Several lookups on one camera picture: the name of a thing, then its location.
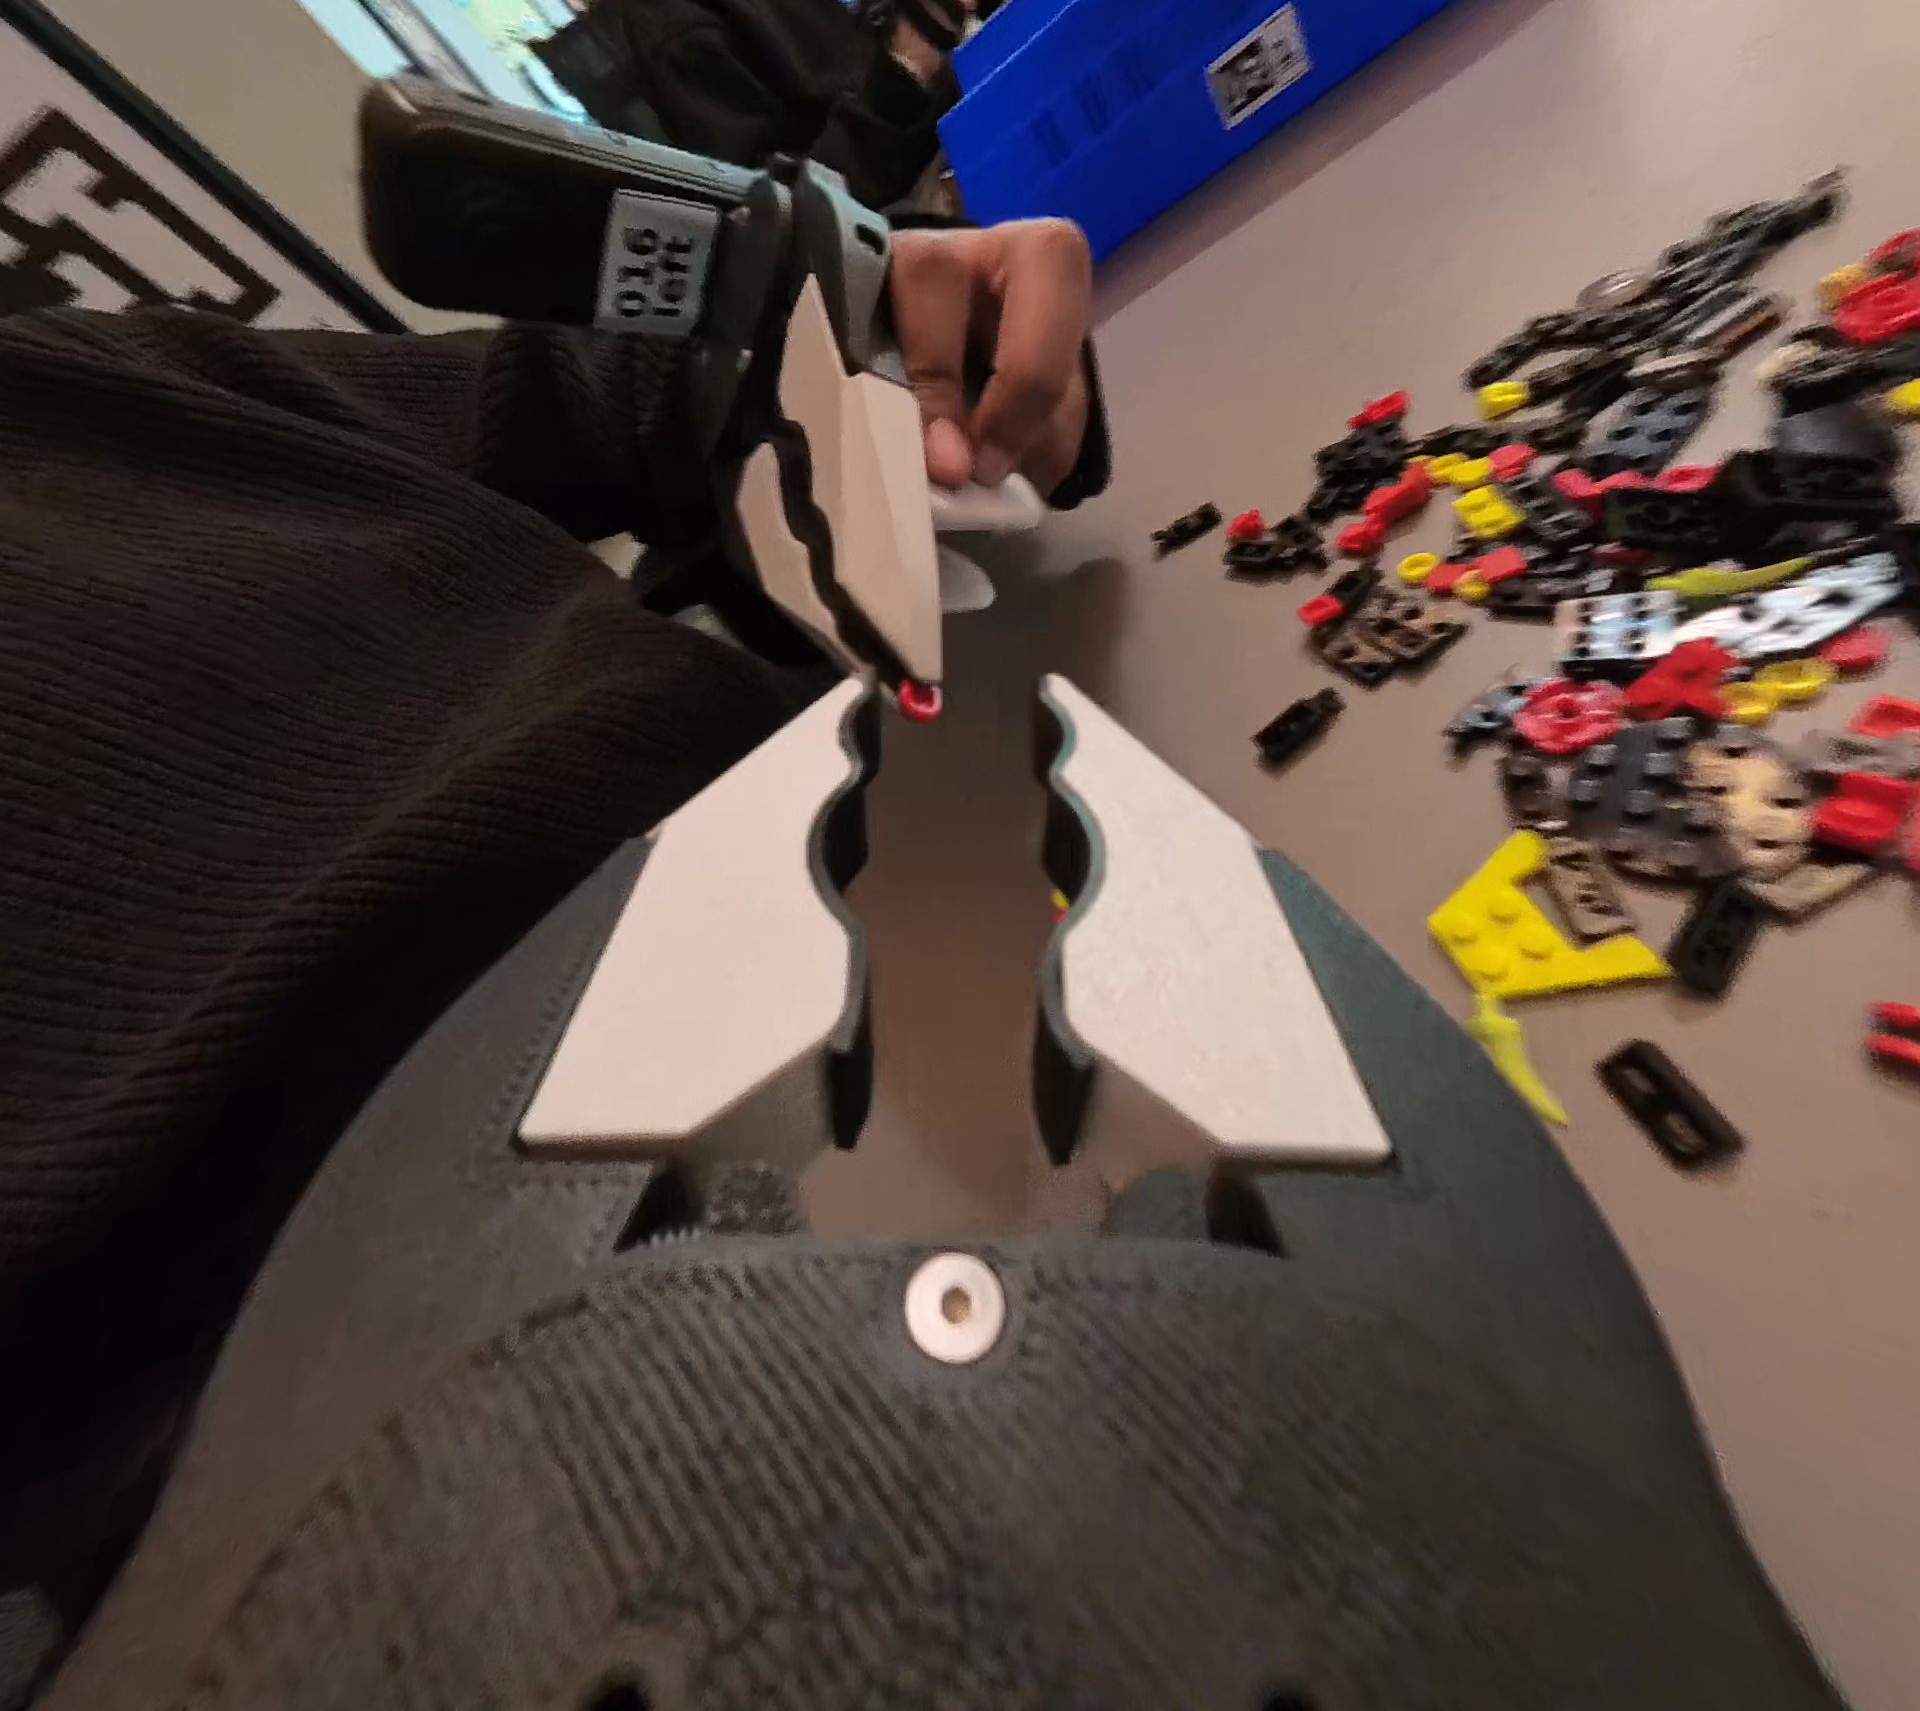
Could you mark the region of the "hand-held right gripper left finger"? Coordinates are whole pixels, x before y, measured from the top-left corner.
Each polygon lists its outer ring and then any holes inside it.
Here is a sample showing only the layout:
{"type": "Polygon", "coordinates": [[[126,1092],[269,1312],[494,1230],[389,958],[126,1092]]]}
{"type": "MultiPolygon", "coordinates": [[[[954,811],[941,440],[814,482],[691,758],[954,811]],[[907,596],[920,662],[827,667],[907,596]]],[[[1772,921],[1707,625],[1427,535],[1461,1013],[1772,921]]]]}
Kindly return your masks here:
{"type": "Polygon", "coordinates": [[[871,1118],[877,690],[843,681],[642,840],[517,1142],[574,1160],[814,1160],[871,1118]]]}

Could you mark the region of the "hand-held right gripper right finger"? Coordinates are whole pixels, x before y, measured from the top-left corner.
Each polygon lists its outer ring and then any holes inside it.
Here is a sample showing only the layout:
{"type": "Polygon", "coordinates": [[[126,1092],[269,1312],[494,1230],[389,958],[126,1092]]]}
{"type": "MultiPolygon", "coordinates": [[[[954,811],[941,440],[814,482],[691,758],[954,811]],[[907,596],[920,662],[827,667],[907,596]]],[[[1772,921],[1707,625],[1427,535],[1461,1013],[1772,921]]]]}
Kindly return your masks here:
{"type": "Polygon", "coordinates": [[[1037,683],[1032,1109],[1070,1169],[1379,1169],[1360,1079],[1265,847],[1064,672],[1037,683]]]}

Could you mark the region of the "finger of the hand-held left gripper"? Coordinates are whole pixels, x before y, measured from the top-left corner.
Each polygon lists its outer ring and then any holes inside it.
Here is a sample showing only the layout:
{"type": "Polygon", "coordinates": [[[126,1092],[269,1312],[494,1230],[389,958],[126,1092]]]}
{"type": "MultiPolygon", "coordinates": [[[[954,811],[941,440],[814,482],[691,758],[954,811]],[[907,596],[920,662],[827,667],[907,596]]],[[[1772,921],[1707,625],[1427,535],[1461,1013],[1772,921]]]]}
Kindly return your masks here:
{"type": "Polygon", "coordinates": [[[803,281],[785,322],[778,408],[809,460],[827,581],[871,643],[867,662],[891,685],[941,685],[942,616],[920,402],[891,378],[848,368],[821,276],[803,281]]]}
{"type": "Polygon", "coordinates": [[[760,436],[731,482],[731,545],[776,616],[843,672],[902,681],[900,652],[853,609],[834,575],[827,511],[814,502],[814,469],[798,430],[760,436]]]}

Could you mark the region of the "pile of lego pieces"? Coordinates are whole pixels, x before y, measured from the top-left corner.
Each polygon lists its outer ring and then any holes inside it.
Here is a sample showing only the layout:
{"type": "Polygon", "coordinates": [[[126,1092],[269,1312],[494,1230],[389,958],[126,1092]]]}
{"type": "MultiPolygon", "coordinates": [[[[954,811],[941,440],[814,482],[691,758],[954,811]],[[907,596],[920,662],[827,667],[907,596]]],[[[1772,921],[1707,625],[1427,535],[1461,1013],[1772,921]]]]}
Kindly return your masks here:
{"type": "Polygon", "coordinates": [[[1476,622],[1539,632],[1442,728],[1452,766],[1494,751],[1506,829],[1427,938],[1559,1132],[1524,1000],[1721,1000],[1765,929],[1915,880],[1915,701],[1785,733],[1915,629],[1915,230],[1829,270],[1807,315],[1769,285],[1845,207],[1845,166],[1721,207],[1494,341],[1467,421],[1414,434],[1387,393],[1288,515],[1200,502],[1147,532],[1157,560],[1216,543],[1241,585],[1314,575],[1303,646],[1343,701],[1476,622]]]}

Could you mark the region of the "person's left forearm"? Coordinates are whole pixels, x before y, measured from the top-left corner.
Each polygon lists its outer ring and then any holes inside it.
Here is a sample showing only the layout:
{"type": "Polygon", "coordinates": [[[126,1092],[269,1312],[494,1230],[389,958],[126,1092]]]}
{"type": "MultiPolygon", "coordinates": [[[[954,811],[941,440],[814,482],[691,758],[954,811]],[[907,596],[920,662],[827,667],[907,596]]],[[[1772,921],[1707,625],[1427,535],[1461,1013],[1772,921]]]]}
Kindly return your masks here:
{"type": "Polygon", "coordinates": [[[638,341],[10,318],[8,950],[524,929],[827,683],[590,555],[703,528],[638,341]]]}

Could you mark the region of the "black lego clip plate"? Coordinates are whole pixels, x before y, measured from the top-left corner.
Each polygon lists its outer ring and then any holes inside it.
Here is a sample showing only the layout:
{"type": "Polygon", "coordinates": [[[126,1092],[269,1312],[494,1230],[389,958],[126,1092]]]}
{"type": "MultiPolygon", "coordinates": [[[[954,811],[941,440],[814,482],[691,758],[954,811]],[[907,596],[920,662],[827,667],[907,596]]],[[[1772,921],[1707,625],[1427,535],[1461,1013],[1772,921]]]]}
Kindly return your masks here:
{"type": "Polygon", "coordinates": [[[1318,746],[1343,715],[1346,701],[1331,685],[1293,701],[1281,715],[1255,732],[1249,746],[1256,751],[1256,762],[1265,770],[1293,766],[1299,754],[1318,746]]]}

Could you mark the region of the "framed marker sign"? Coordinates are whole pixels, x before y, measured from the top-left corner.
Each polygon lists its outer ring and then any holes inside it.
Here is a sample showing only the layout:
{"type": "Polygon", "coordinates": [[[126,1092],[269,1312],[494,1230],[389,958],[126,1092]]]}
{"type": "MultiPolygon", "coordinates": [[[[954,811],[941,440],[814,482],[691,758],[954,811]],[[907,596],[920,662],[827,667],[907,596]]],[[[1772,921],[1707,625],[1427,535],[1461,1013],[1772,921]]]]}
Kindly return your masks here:
{"type": "Polygon", "coordinates": [[[35,308],[408,331],[42,0],[5,0],[5,318],[35,308]]]}

